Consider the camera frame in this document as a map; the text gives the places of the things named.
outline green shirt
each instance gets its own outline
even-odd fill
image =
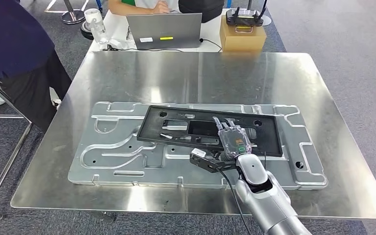
[[[126,4],[129,4],[129,5],[132,5],[132,6],[136,5],[136,3],[134,2],[134,0],[122,0],[122,3],[126,3]]]

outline laptop lid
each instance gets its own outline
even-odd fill
[[[196,48],[202,13],[127,16],[137,49]]]

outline cardboard box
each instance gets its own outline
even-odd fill
[[[235,26],[226,24],[226,16],[221,17],[221,46],[223,51],[261,52],[266,41],[263,27],[253,27],[251,33],[236,32]]]

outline stainless steel table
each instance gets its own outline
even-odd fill
[[[68,171],[97,101],[297,105],[329,185],[287,191],[300,217],[376,218],[376,181],[312,58],[190,52],[91,52],[11,205],[90,211],[236,214],[229,190],[74,185]]]

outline dark blue shirt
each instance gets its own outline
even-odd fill
[[[18,0],[0,0],[0,78],[43,65],[53,50],[52,40]]]

